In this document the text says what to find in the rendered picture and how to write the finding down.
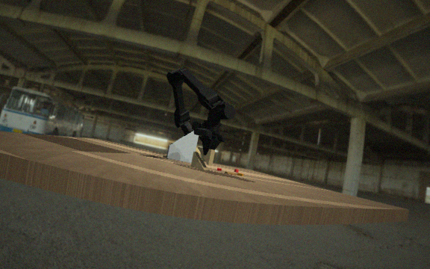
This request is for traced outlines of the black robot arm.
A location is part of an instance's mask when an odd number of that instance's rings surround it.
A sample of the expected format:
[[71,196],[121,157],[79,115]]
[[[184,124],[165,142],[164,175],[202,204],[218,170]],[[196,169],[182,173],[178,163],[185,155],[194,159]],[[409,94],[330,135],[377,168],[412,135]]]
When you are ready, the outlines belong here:
[[[183,133],[188,135],[196,128],[206,128],[206,122],[199,124],[193,122],[192,126],[189,111],[184,105],[184,96],[182,91],[183,81],[193,89],[198,97],[198,101],[209,110],[208,118],[214,118],[218,120],[232,119],[236,114],[235,107],[230,105],[228,102],[223,100],[214,90],[204,86],[200,81],[193,76],[188,69],[175,69],[166,74],[166,78],[169,84],[172,85],[174,100],[175,100],[175,124],[179,128],[181,127]],[[185,122],[186,121],[186,122]],[[181,124],[182,123],[182,124]],[[184,135],[184,136],[185,136]]]

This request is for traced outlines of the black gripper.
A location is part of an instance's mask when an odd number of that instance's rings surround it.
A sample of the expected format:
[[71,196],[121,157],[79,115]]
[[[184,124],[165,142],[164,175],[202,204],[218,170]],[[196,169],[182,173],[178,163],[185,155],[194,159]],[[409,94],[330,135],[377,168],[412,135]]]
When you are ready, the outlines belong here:
[[219,126],[222,126],[220,120],[208,118],[205,122],[206,128],[196,128],[194,134],[201,135],[199,138],[202,141],[203,153],[207,155],[209,149],[215,150],[221,142],[225,142],[225,137],[219,133]]

